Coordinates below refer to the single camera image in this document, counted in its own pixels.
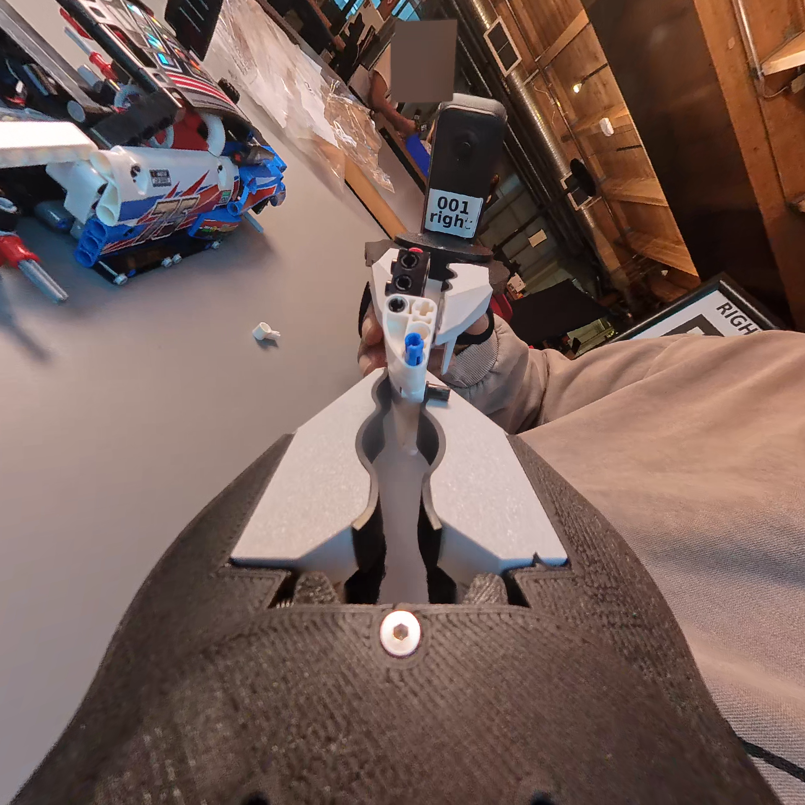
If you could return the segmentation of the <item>white red lego assembly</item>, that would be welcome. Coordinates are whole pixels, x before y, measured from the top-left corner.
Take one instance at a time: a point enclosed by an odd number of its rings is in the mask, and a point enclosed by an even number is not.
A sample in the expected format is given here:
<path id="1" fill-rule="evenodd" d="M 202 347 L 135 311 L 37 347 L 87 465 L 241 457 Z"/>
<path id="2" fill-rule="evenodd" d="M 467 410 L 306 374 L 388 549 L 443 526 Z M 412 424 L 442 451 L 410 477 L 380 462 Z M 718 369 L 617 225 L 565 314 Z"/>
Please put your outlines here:
<path id="1" fill-rule="evenodd" d="M 438 317 L 439 296 L 447 288 L 446 265 L 423 247 L 394 243 L 392 278 L 387 285 L 385 326 L 392 420 L 400 448 L 417 451 L 418 421 Z"/>

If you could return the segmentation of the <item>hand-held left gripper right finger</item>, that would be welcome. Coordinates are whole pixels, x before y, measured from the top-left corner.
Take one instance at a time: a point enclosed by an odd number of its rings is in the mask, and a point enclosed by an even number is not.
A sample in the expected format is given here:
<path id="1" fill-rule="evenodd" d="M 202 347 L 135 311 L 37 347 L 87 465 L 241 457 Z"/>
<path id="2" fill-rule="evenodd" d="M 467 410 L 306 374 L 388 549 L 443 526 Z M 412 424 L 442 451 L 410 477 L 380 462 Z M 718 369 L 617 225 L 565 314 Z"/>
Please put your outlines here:
<path id="1" fill-rule="evenodd" d="M 555 516 L 506 432 L 439 384 L 426 387 L 423 458 L 428 600 L 458 600 L 479 574 L 567 565 Z"/>

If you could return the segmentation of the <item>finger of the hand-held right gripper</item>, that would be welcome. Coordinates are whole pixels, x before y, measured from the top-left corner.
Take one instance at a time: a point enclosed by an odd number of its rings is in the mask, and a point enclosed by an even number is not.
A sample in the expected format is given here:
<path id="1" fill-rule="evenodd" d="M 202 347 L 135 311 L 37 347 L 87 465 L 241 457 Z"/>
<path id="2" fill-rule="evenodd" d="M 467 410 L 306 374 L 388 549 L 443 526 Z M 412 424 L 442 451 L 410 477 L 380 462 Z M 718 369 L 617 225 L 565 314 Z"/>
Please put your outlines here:
<path id="1" fill-rule="evenodd" d="M 492 295 L 489 265 L 451 262 L 446 267 L 447 289 L 439 296 L 432 344 L 442 347 L 439 374 L 447 372 L 458 337 L 486 313 Z"/>
<path id="2" fill-rule="evenodd" d="M 391 266 L 394 261 L 392 248 L 371 248 L 369 250 L 369 289 L 374 315 L 381 327 L 385 326 L 387 285 L 391 282 Z"/>

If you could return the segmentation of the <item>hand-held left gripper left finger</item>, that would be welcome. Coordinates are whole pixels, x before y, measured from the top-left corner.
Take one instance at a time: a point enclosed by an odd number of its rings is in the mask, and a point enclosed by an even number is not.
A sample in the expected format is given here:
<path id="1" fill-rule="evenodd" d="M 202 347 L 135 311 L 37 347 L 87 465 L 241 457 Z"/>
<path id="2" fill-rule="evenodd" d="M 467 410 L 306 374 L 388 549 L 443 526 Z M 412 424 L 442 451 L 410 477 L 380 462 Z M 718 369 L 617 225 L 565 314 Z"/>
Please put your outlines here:
<path id="1" fill-rule="evenodd" d="M 319 571 L 345 598 L 378 598 L 385 576 L 377 469 L 387 371 L 375 370 L 302 425 L 230 554 L 233 565 Z"/>

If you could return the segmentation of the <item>black framed white sign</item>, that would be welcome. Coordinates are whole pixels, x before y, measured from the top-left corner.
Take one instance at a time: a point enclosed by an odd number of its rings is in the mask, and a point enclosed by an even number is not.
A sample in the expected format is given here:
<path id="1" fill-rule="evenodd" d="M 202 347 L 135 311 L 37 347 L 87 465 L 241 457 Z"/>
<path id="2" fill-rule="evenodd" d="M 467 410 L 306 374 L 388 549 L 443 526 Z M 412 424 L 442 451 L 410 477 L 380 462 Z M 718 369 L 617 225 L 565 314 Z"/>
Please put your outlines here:
<path id="1" fill-rule="evenodd" d="M 719 273 L 610 342 L 684 334 L 736 337 L 787 329 L 780 317 L 727 274 Z"/>

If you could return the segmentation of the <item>person's right forearm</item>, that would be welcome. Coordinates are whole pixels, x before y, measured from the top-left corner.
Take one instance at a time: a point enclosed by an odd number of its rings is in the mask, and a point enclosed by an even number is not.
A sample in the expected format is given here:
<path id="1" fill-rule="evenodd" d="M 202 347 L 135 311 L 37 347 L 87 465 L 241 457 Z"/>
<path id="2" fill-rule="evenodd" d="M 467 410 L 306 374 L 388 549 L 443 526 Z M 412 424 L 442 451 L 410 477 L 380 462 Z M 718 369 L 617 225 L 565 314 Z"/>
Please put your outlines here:
<path id="1" fill-rule="evenodd" d="M 502 319 L 479 345 L 463 347 L 445 383 L 510 434 L 596 403 L 616 410 L 697 403 L 721 392 L 742 397 L 780 385 L 803 391 L 804 336 L 785 330 L 737 337 L 678 335 L 620 341 L 570 359 L 529 348 Z"/>

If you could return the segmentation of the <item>pile of clear plastic bags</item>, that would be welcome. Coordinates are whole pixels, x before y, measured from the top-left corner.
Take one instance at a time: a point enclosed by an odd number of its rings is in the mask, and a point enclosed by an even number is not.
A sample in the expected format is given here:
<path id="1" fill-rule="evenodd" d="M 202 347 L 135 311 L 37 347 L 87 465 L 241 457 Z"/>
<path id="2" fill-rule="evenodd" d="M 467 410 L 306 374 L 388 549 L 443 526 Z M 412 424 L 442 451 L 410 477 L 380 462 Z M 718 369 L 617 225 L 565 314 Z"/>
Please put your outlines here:
<path id="1" fill-rule="evenodd" d="M 208 58 L 283 130 L 319 177 L 337 189 L 352 164 L 394 193 L 378 163 L 383 143 L 369 111 L 293 43 L 253 1 L 223 2 Z"/>

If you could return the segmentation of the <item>blue white lego race car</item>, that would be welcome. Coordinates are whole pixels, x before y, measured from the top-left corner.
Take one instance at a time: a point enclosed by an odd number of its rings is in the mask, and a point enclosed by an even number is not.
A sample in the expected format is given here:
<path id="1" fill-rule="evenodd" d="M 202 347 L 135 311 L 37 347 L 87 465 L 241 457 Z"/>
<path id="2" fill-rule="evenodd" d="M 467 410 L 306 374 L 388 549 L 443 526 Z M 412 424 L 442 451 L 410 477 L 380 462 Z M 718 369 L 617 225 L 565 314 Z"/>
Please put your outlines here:
<path id="1" fill-rule="evenodd" d="M 67 292 L 18 223 L 75 238 L 75 260 L 117 286 L 216 249 L 286 199 L 286 163 L 203 65 L 223 2 L 59 1 L 74 68 L 1 3 L 2 267 L 56 303 Z"/>

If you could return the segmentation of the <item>person's right hand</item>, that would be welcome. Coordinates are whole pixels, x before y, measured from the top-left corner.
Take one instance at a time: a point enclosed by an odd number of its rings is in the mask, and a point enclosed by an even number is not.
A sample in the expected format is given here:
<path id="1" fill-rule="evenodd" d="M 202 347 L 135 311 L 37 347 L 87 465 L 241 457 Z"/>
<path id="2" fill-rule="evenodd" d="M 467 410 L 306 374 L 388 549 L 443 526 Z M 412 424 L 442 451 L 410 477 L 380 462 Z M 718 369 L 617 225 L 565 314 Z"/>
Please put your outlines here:
<path id="1" fill-rule="evenodd" d="M 360 344 L 357 362 L 362 377 L 387 367 L 383 328 L 377 320 L 369 283 L 366 284 L 358 314 Z"/>

